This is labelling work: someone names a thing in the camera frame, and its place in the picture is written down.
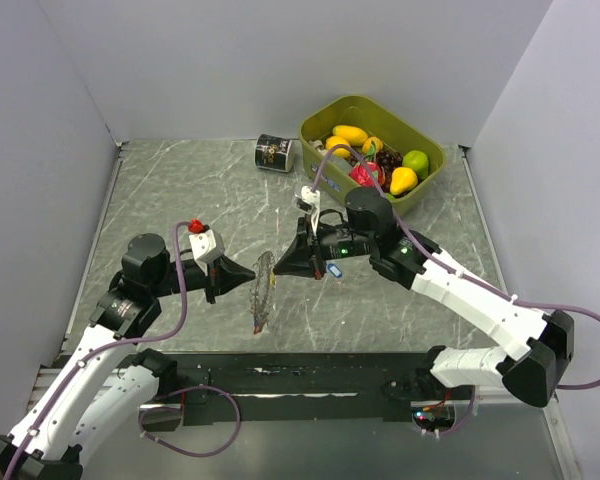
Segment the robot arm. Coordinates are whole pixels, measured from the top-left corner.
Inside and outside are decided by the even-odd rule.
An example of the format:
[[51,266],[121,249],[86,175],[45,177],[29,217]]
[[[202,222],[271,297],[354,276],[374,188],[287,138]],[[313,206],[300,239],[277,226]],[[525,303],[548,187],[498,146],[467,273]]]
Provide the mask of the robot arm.
[[[457,270],[448,273],[415,248],[396,224],[390,202],[373,188],[352,190],[345,205],[348,221],[342,218],[339,225],[318,221],[313,228],[308,215],[298,219],[296,238],[274,273],[320,279],[327,260],[368,255],[381,276],[445,305],[498,344],[432,348],[419,369],[422,390],[504,386],[523,402],[547,405],[573,355],[569,315],[519,307],[469,282],[464,278],[472,275],[469,271],[436,243],[412,232],[434,258]],[[311,210],[315,218],[316,208]],[[332,211],[323,211],[319,218],[326,213]]]
[[[204,289],[207,301],[215,303],[216,296],[255,277],[224,256],[219,234],[196,221],[190,231],[193,259],[182,262],[187,291]],[[121,263],[122,270],[98,301],[91,324],[65,368],[9,435],[0,435],[0,478],[16,449],[25,446],[17,477],[12,478],[80,478],[92,453],[120,423],[156,394],[174,390],[176,362],[147,349],[136,356],[124,377],[93,401],[136,344],[113,346],[88,362],[83,357],[120,339],[142,337],[161,313],[158,298],[180,292],[175,263],[169,262],[169,252],[158,235],[133,238]],[[76,366],[79,370],[71,377]],[[41,419],[52,399],[51,410]]]

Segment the white panel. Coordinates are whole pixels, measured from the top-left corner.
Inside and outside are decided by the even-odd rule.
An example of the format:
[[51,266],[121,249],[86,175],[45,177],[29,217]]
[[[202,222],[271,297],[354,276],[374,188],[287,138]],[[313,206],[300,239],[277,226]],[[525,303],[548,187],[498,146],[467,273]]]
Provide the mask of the white panel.
[[368,94],[473,144],[550,0],[40,0],[118,140],[297,134]]
[[[469,160],[510,289],[600,313],[600,1],[553,2]],[[575,321],[564,383],[600,377],[600,327]],[[598,479],[600,388],[559,395]]]
[[60,348],[114,158],[44,13],[0,0],[0,433]]
[[111,388],[93,402],[80,419],[73,432],[70,446],[80,445],[80,465],[83,467],[109,435],[133,414],[141,405],[157,393],[160,379],[142,366],[133,365],[124,377],[117,379]]
[[[57,391],[58,385],[73,367],[81,362],[88,352],[115,342],[114,333],[101,325],[89,327],[85,330],[76,351],[58,374],[51,387],[33,410],[11,430],[10,434],[13,435],[14,445],[20,446],[22,444],[30,426],[39,417],[41,410],[47,405],[52,395]],[[70,445],[78,420],[93,401],[105,379],[116,365],[134,349],[133,344],[126,344],[105,350],[76,373],[67,388],[58,397],[51,411],[40,425],[39,433],[33,437],[25,451],[32,453],[35,450],[40,450],[43,453],[42,458],[44,460],[59,460],[62,458]]]

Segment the marble tabletop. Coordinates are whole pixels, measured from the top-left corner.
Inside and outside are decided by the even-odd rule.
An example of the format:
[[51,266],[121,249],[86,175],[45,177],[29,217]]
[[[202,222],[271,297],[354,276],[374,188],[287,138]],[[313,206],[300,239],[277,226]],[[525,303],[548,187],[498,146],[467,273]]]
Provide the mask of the marble tabletop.
[[[226,255],[252,268],[270,250],[276,258],[293,239],[300,212],[292,206],[297,184],[309,179],[298,160],[289,174],[258,170],[252,140],[138,140],[123,145],[122,164],[79,298],[65,351],[75,349],[98,298],[120,268],[128,241],[154,232],[170,245],[174,223],[200,218],[218,231]],[[405,219],[460,263],[497,283],[494,260],[461,151],[445,147],[447,167],[430,193]],[[339,208],[323,194],[323,208]],[[181,241],[186,245],[187,232]],[[163,351],[369,352],[425,351],[433,345],[482,347],[493,343],[436,302],[381,278],[366,258],[341,260],[342,284],[278,277],[273,311],[253,334],[250,285],[218,297],[189,294],[189,316]],[[173,328],[178,296],[161,300],[163,313],[147,335]]]

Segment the lemon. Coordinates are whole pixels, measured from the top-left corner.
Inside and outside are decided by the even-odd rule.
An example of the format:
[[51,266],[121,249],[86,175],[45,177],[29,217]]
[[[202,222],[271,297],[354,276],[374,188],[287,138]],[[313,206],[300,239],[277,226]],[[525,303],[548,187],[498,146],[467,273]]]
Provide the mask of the lemon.
[[411,168],[398,167],[391,176],[391,186],[389,192],[391,195],[400,195],[404,192],[413,190],[418,185],[418,176]]
[[[327,147],[327,150],[331,150],[331,148],[335,147],[336,145],[347,145],[349,147],[351,146],[351,144],[342,137],[337,137],[334,135],[333,137],[327,138],[327,143],[325,145],[325,147]],[[344,148],[338,148],[335,152],[333,152],[333,154],[342,158],[349,158],[351,156],[349,150],[345,150]]]

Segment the black can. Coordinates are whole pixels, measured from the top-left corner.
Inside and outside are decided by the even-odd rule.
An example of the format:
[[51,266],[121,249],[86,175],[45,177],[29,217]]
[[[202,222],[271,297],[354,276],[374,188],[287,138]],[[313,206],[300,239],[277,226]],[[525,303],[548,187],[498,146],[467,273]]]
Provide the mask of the black can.
[[291,171],[294,160],[293,144],[293,140],[263,133],[256,142],[256,167],[278,172]]

